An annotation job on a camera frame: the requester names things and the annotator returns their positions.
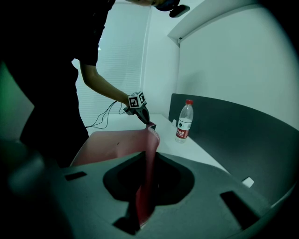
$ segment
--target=red bottle cap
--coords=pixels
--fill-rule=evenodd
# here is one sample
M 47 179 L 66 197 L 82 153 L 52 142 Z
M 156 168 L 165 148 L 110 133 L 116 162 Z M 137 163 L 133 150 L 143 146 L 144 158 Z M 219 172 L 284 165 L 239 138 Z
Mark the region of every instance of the red bottle cap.
M 188 104 L 188 105 L 193 105 L 193 100 L 191 100 L 191 99 L 187 99 L 187 100 L 186 100 L 186 104 Z

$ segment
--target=table surface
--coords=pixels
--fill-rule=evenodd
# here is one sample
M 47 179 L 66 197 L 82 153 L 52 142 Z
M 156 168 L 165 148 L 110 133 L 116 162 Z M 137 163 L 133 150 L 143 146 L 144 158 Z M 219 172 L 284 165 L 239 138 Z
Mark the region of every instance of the table surface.
M 176 128 L 172 126 L 172 123 L 161 114 L 151 114 L 150 121 L 155 123 L 156 132 L 160 136 L 160 145 L 157 149 L 159 153 L 170 154 L 174 156 L 183 157 L 189 160 L 209 164 L 218 167 L 225 172 L 228 172 L 222 165 L 220 165 L 211 155 L 202 149 L 197 143 L 195 143 L 190 137 L 186 142 L 181 144 L 175 141 Z M 103 123 L 98 127 L 105 127 L 107 119 L 103 120 Z M 127 114 L 111 114 L 109 115 L 108 126 L 105 129 L 88 128 L 88 134 L 91 135 L 96 131 L 118 131 L 118 130 L 138 130 L 144 129 L 143 124 L 136 115 Z

